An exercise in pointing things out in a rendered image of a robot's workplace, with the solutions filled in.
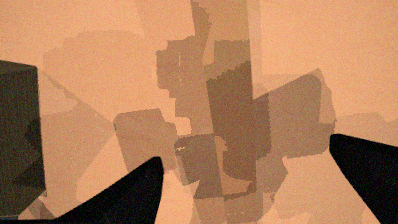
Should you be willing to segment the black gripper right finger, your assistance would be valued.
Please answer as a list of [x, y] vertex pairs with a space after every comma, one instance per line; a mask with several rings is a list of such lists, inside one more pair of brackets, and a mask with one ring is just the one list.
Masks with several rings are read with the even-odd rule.
[[398, 224], [398, 147], [332, 134], [329, 151], [380, 224]]

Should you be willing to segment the long brown wooden rail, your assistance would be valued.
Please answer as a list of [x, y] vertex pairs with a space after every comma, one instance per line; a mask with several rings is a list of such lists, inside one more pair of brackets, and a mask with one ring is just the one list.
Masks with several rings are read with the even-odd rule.
[[247, 0], [193, 0], [227, 224], [258, 224]]

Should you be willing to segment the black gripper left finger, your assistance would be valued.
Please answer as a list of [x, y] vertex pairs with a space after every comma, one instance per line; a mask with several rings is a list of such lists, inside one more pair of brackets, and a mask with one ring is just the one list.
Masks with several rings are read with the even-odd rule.
[[0, 224], [155, 224], [164, 170], [152, 157], [90, 200], [53, 220], [0, 220]]

